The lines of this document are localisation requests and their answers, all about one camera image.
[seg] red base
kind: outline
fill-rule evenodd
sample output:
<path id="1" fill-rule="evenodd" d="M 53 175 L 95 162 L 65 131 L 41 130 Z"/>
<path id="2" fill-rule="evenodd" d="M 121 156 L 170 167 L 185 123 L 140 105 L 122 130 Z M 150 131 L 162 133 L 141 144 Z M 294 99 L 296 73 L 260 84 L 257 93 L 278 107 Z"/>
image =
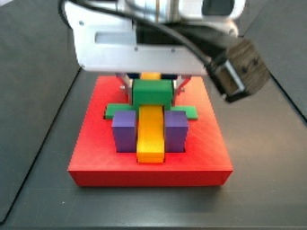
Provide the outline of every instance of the red base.
<path id="1" fill-rule="evenodd" d="M 184 154 L 165 154 L 164 164 L 138 164 L 136 154 L 117 154 L 112 121 L 102 119 L 108 103 L 126 103 L 114 77 L 100 77 L 78 133 L 67 171 L 78 186 L 210 186 L 232 172 L 214 114 L 200 77 L 177 97 L 177 105 L 194 105 Z"/>

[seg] black surface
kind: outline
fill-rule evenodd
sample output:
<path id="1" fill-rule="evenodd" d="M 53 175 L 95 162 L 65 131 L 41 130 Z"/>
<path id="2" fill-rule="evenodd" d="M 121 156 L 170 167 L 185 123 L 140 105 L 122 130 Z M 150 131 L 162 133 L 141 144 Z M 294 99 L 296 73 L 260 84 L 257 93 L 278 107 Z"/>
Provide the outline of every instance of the black surface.
<path id="1" fill-rule="evenodd" d="M 94 81 L 75 80 L 3 227 L 305 228 L 307 129 L 273 82 L 228 105 L 206 79 L 234 168 L 224 186 L 91 189 L 65 170 Z"/>
<path id="2" fill-rule="evenodd" d="M 0 222 L 77 73 L 55 0 L 0 7 Z"/>
<path id="3" fill-rule="evenodd" d="M 269 0 L 245 36 L 262 55 L 277 83 L 307 118 L 307 1 Z"/>

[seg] green block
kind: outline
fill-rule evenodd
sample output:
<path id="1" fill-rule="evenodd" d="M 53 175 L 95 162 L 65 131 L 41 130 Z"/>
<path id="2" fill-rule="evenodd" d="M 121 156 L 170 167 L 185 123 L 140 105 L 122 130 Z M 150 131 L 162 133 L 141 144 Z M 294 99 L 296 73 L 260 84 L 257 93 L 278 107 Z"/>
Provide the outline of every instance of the green block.
<path id="1" fill-rule="evenodd" d="M 194 106 L 173 106 L 170 111 L 184 111 L 186 119 L 197 119 L 196 107 Z"/>
<path id="2" fill-rule="evenodd" d="M 133 107 L 129 104 L 108 104 L 104 112 L 104 118 L 112 119 L 116 111 L 133 111 Z"/>
<path id="3" fill-rule="evenodd" d="M 132 104 L 136 110 L 144 104 L 162 105 L 164 109 L 169 110 L 172 96 L 170 80 L 149 81 L 136 79 L 133 81 Z"/>

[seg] yellow block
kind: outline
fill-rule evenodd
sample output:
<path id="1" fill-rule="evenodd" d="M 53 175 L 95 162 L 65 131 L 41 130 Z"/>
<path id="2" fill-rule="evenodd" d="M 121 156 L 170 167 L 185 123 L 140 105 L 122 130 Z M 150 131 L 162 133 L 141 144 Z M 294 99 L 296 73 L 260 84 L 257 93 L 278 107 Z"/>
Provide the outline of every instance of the yellow block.
<path id="1" fill-rule="evenodd" d="M 160 105 L 138 107 L 136 157 L 140 163 L 164 161 L 164 124 Z"/>
<path id="2" fill-rule="evenodd" d="M 160 73 L 144 72 L 140 74 L 140 79 L 142 79 L 142 80 L 160 80 Z"/>

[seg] toy blocks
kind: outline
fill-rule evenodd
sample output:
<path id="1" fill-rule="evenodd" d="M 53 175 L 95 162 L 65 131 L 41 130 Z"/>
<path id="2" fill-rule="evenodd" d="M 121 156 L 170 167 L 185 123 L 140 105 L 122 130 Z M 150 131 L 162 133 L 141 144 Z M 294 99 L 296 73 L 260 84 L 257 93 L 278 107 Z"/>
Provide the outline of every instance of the toy blocks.
<path id="1" fill-rule="evenodd" d="M 132 89 L 132 104 L 134 110 L 140 105 L 162 105 L 164 110 L 170 109 L 172 101 L 172 81 L 146 81 L 136 79 Z"/>
<path id="2" fill-rule="evenodd" d="M 142 80 L 160 80 L 160 73 L 144 72 L 140 75 L 140 79 L 142 79 Z"/>
<path id="3" fill-rule="evenodd" d="M 67 171 L 77 186 L 214 186 L 232 165 L 201 78 L 193 78 L 176 102 L 197 109 L 188 120 L 184 154 L 165 153 L 162 164 L 140 164 L 136 154 L 117 154 L 112 121 L 101 118 L 109 103 L 128 103 L 116 77 L 100 77 L 93 90 Z"/>
<path id="4" fill-rule="evenodd" d="M 186 139 L 188 120 L 184 111 L 164 112 L 165 152 L 182 153 Z"/>
<path id="5" fill-rule="evenodd" d="M 136 152 L 136 112 L 116 111 L 112 118 L 112 135 L 117 153 Z"/>
<path id="6" fill-rule="evenodd" d="M 112 104 L 109 103 L 106 106 L 106 110 L 104 112 L 104 118 L 112 119 L 116 111 L 133 111 L 133 107 L 129 104 Z"/>
<path id="7" fill-rule="evenodd" d="M 160 105 L 138 107 L 136 157 L 138 163 L 162 163 L 164 133 Z"/>
<path id="8" fill-rule="evenodd" d="M 186 106 L 186 105 L 173 106 L 170 107 L 170 111 L 184 111 L 186 115 L 186 119 L 197 119 L 194 106 Z"/>

